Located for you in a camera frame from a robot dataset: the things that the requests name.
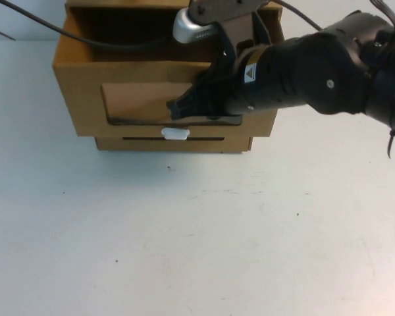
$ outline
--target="silver metal part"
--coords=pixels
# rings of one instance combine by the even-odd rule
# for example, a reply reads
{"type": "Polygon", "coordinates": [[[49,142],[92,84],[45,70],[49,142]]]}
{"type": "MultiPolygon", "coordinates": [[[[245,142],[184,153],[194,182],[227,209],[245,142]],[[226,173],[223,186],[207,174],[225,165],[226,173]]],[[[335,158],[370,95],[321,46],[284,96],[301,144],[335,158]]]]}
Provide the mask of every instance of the silver metal part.
{"type": "Polygon", "coordinates": [[[174,21],[172,35],[176,41],[187,44],[194,41],[199,41],[217,33],[215,25],[200,26],[193,23],[188,16],[188,9],[181,9],[174,21]]]}
{"type": "Polygon", "coordinates": [[[335,88],[335,82],[334,82],[334,80],[329,79],[329,80],[327,81],[327,86],[328,86],[329,89],[335,88]]]}

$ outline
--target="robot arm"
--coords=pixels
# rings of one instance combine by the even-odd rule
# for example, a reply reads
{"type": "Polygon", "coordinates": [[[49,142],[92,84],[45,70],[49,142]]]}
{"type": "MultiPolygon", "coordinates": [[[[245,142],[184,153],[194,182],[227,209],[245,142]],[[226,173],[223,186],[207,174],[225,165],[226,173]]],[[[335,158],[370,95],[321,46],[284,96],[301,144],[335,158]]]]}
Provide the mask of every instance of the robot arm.
{"type": "MultiPolygon", "coordinates": [[[[200,35],[210,36],[208,26],[216,26],[225,54],[168,104],[174,120],[308,104],[324,115],[364,113],[395,134],[395,25],[357,11],[315,34],[270,45],[252,10],[260,0],[246,1],[245,8],[232,0],[191,3],[191,20],[206,28],[200,35]],[[225,9],[219,13],[219,7],[225,9]]],[[[174,27],[174,36],[181,31],[174,27]]]]}

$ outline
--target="yellow warning sticker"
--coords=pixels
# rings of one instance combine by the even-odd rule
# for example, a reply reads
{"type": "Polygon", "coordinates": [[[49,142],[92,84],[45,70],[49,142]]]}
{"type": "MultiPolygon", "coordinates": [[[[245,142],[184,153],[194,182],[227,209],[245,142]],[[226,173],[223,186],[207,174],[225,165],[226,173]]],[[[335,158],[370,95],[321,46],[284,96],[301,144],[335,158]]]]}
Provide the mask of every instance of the yellow warning sticker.
{"type": "Polygon", "coordinates": [[[257,62],[262,56],[262,53],[266,50],[266,47],[258,49],[249,58],[248,63],[244,69],[244,83],[248,84],[250,82],[256,81],[256,68],[257,62]]]}

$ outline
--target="white wall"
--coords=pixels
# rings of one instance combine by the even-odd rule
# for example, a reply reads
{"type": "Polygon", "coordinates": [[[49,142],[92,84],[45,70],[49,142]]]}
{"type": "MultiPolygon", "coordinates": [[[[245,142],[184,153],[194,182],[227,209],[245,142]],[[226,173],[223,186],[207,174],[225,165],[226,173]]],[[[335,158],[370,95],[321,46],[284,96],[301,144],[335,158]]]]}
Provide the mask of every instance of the white wall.
{"type": "MultiPolygon", "coordinates": [[[[65,19],[65,0],[11,1],[58,26],[61,26],[65,19]]],[[[377,14],[376,8],[370,4],[369,0],[289,0],[289,2],[321,26],[328,26],[357,9],[377,14]]],[[[395,10],[395,0],[386,0],[386,2],[395,10]]],[[[284,12],[282,25],[287,38],[313,31],[304,21],[301,21],[294,14],[286,11],[284,12]]],[[[0,5],[0,31],[18,40],[57,39],[57,34],[2,5],[0,5]]]]}

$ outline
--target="cardboard drawer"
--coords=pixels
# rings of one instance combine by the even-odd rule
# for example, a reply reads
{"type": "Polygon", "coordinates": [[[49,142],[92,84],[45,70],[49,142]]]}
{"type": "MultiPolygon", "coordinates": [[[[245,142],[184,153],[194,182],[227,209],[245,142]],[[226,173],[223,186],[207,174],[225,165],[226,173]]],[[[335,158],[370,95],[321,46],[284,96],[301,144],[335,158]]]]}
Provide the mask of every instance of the cardboard drawer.
{"type": "Polygon", "coordinates": [[[241,153],[251,150],[253,138],[191,138],[186,141],[140,138],[95,138],[97,148],[105,151],[193,151],[202,153],[241,153]]]}

